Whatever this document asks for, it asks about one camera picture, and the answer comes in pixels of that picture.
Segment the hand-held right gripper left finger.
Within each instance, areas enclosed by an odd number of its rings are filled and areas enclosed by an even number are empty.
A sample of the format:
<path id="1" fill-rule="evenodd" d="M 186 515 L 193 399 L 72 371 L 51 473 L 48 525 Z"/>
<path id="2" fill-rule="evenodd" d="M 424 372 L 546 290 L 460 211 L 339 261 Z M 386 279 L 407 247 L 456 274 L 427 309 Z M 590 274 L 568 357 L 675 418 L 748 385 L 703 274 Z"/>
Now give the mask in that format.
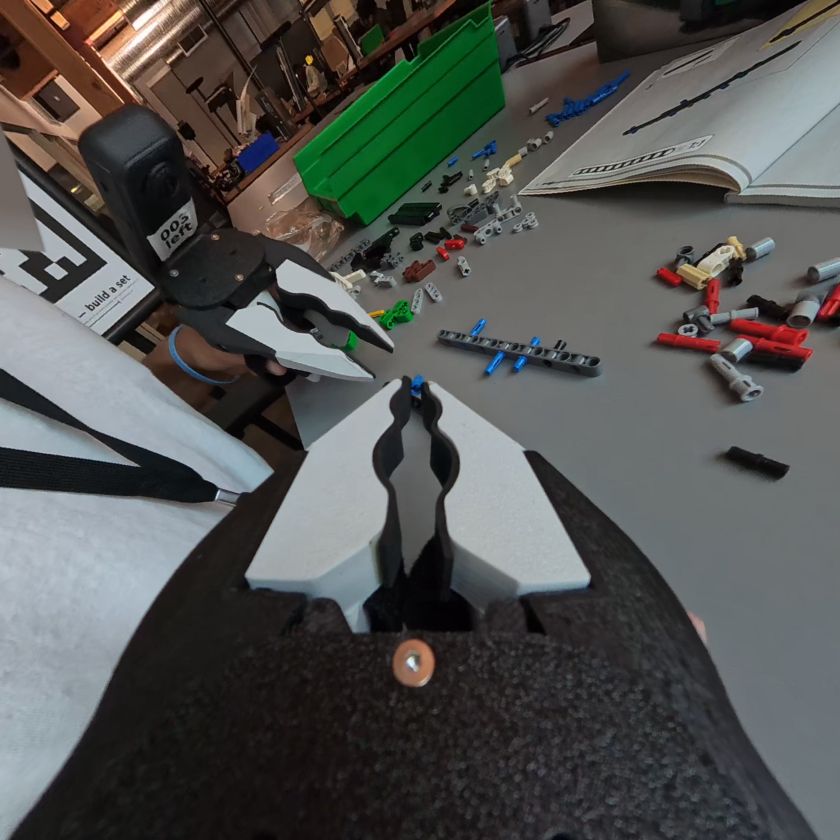
<path id="1" fill-rule="evenodd" d="M 403 567 L 391 476 L 412 407 L 410 379 L 390 381 L 309 447 L 247 568 L 250 588 L 330 599 L 369 632 L 364 603 Z"/>

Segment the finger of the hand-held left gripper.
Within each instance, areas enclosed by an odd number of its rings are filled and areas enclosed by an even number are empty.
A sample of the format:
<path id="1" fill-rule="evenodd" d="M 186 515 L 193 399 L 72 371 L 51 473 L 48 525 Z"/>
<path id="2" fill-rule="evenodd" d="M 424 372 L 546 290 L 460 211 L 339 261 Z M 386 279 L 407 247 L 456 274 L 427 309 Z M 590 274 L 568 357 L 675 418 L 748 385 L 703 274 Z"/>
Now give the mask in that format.
<path id="1" fill-rule="evenodd" d="M 338 343 L 353 332 L 364 343 L 394 352 L 388 332 L 334 280 L 287 259 L 276 268 L 276 286 L 280 305 L 300 312 L 328 341 Z"/>
<path id="2" fill-rule="evenodd" d="M 309 332 L 290 329 L 266 303 L 237 310 L 227 326 L 268 349 L 270 358 L 290 371 L 325 375 L 352 382 L 372 381 L 375 374 L 343 350 L 320 343 Z"/>

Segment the person's left forearm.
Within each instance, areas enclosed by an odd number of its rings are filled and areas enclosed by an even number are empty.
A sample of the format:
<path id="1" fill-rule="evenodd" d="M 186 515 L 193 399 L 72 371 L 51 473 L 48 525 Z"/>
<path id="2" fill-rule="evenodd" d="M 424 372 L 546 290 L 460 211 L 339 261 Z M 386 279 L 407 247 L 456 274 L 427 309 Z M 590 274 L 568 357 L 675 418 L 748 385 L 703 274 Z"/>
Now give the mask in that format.
<path id="1" fill-rule="evenodd" d="M 170 360 L 165 341 L 159 343 L 144 358 L 143 366 L 151 371 L 160 382 L 170 388 L 173 393 L 193 406 L 200 406 L 211 397 L 214 385 L 203 385 L 188 381 L 186 377 L 175 374 L 174 365 Z"/>

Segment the long grey lego beam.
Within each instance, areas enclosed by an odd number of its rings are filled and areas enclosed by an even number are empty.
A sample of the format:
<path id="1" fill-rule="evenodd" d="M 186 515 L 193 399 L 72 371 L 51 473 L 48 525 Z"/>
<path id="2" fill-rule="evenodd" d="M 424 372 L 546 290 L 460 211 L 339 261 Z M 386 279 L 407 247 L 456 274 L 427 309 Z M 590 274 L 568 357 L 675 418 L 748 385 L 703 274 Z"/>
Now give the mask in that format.
<path id="1" fill-rule="evenodd" d="M 591 378 L 602 374 L 601 358 L 569 350 L 562 339 L 554 344 L 543 343 L 539 337 L 533 337 L 527 342 L 510 341 L 485 334 L 486 328 L 487 321 L 481 318 L 467 331 L 438 330 L 436 340 L 450 349 L 485 355 L 489 360 L 484 369 L 487 376 L 493 375 L 506 361 L 511 363 L 515 373 L 535 366 Z"/>

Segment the black lego pin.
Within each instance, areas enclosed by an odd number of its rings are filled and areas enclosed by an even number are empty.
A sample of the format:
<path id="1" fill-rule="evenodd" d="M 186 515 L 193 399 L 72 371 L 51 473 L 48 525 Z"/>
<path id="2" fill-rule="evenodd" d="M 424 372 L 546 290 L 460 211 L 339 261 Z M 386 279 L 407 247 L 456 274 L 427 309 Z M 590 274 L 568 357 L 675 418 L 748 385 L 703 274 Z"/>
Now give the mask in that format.
<path id="1" fill-rule="evenodd" d="M 780 480 L 787 476 L 790 466 L 760 453 L 731 446 L 723 454 L 723 458 L 736 466 L 761 474 L 772 480 Z"/>

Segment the pile of red grey lego pins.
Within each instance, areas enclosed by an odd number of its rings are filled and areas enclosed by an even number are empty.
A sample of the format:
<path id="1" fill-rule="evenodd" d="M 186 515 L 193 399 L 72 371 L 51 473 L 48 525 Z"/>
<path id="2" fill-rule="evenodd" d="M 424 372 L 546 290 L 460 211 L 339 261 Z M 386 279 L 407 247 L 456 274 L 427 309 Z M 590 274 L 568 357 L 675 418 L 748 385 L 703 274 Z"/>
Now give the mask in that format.
<path id="1" fill-rule="evenodd" d="M 687 245 L 654 277 L 671 288 L 687 287 L 700 301 L 684 310 L 672 332 L 662 332 L 656 344 L 703 354 L 710 368 L 743 403 L 756 400 L 763 387 L 741 364 L 787 373 L 798 372 L 813 356 L 806 347 L 812 326 L 838 328 L 839 260 L 817 262 L 805 271 L 805 287 L 793 302 L 751 295 L 740 308 L 725 309 L 721 294 L 739 286 L 744 271 L 775 248 L 772 238 L 750 245 L 731 236 L 699 256 Z"/>

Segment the pile of blue lego pieces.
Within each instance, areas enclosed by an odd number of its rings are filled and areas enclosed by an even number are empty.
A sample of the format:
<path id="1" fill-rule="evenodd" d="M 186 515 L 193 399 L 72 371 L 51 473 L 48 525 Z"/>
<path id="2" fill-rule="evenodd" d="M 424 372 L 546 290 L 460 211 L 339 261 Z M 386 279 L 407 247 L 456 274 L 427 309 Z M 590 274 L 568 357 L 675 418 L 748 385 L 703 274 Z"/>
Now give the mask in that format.
<path id="1" fill-rule="evenodd" d="M 631 75 L 630 70 L 625 70 L 614 80 L 597 88 L 593 93 L 582 99 L 565 98 L 563 108 L 558 112 L 551 112 L 545 116 L 546 122 L 557 128 L 561 123 L 576 119 L 583 113 L 592 109 L 595 105 L 611 97 Z"/>

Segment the lego instruction booklet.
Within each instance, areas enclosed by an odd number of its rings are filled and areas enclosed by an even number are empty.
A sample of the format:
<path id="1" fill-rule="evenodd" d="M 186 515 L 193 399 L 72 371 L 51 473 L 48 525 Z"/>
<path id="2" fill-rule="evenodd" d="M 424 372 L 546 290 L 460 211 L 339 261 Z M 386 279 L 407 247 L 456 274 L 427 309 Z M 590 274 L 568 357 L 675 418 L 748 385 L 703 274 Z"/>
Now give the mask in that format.
<path id="1" fill-rule="evenodd" d="M 838 102 L 838 2 L 805 2 L 652 73 L 521 194 L 690 182 L 838 209 Z"/>

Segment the person's left hand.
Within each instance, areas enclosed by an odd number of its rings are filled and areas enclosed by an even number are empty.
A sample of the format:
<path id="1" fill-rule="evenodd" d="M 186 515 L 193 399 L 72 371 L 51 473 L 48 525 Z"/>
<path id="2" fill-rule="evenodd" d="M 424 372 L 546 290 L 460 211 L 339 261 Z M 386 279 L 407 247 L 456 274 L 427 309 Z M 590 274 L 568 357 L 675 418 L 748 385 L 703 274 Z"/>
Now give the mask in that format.
<path id="1" fill-rule="evenodd" d="M 184 362 L 204 376 L 212 379 L 227 381 L 240 375 L 240 380 L 247 375 L 257 375 L 249 367 L 244 355 L 229 353 L 215 348 L 193 328 L 183 326 L 183 330 L 179 333 L 176 340 L 176 348 Z M 201 383 L 180 371 L 171 357 L 170 360 L 174 365 L 175 374 L 186 377 L 188 381 Z"/>

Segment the clear plastic bag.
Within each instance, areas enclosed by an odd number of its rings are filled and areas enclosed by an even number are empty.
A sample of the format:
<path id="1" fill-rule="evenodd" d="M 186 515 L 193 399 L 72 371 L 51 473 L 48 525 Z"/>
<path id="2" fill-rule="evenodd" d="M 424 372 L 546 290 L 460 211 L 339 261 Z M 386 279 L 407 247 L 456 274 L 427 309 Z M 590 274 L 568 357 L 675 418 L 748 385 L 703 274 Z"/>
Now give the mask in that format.
<path id="1" fill-rule="evenodd" d="M 294 245 L 321 261 L 341 240 L 344 224 L 310 196 L 298 206 L 273 213 L 264 230 L 269 238 Z"/>

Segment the blue wristband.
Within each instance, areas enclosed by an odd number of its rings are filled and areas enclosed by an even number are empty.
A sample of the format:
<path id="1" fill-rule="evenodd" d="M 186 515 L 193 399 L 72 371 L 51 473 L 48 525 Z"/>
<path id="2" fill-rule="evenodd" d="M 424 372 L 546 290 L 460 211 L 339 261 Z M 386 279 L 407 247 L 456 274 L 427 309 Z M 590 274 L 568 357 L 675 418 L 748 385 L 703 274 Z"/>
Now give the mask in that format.
<path id="1" fill-rule="evenodd" d="M 235 383 L 240 378 L 240 375 L 237 375 L 234 378 L 232 378 L 230 380 L 227 380 L 227 381 L 215 380 L 215 379 L 212 379 L 210 377 L 204 376 L 199 371 L 196 371 L 192 366 L 190 366 L 189 364 L 184 362 L 184 360 L 181 358 L 181 356 L 179 355 L 179 353 L 177 351 L 177 348 L 176 348 L 176 340 L 177 340 L 177 337 L 179 336 L 179 333 L 182 330 L 183 330 L 183 325 L 179 325 L 178 327 L 174 328 L 173 331 L 170 333 L 167 341 L 166 341 L 166 347 L 167 347 L 167 350 L 169 352 L 169 355 L 170 355 L 171 359 L 174 361 L 176 367 L 180 371 L 182 371 L 183 373 L 185 373 L 186 375 L 188 375 L 189 377 L 191 377 L 195 381 L 201 382 L 201 383 L 207 384 L 207 385 L 217 385 L 217 386 L 230 385 L 230 384 Z"/>

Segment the white printed sign board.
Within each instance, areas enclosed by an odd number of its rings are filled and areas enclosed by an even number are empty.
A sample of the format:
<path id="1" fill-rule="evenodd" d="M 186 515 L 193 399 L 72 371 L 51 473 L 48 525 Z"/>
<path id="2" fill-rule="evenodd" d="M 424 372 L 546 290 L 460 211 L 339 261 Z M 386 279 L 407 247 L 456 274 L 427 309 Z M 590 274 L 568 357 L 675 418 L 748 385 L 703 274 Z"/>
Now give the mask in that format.
<path id="1" fill-rule="evenodd" d="M 82 203 L 13 148 L 43 249 L 2 248 L 2 275 L 120 343 L 161 303 L 118 237 Z"/>

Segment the blue storage bin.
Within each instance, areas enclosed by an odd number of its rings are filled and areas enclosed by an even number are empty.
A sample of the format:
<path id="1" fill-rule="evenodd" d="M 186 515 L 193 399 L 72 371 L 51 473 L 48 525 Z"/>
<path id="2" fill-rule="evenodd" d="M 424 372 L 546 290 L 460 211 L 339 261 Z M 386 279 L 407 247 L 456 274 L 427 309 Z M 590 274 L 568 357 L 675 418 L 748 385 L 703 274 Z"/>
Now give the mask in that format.
<path id="1" fill-rule="evenodd" d="M 270 133 L 262 133 L 252 143 L 237 154 L 237 163 L 246 174 L 255 172 L 261 165 L 280 149 Z"/>

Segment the green plastic bin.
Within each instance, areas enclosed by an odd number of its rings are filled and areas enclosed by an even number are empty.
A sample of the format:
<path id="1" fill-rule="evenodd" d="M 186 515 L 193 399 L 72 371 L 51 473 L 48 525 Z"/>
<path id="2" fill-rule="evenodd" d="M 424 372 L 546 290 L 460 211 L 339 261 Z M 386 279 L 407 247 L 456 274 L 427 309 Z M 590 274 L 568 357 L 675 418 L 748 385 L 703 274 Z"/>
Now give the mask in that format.
<path id="1" fill-rule="evenodd" d="M 506 104 L 485 3 L 425 40 L 294 158 L 308 194 L 368 224 Z"/>

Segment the silver ventilation duct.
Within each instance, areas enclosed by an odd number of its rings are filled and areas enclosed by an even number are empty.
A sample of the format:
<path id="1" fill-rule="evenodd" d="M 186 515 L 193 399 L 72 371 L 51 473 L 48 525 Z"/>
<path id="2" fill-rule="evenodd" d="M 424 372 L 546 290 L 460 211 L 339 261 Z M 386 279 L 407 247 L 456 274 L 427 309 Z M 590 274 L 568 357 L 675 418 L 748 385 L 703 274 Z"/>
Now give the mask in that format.
<path id="1" fill-rule="evenodd" d="M 212 30 L 225 2 L 118 2 L 127 26 L 101 50 L 108 68 L 125 82 L 171 57 L 196 27 Z"/>

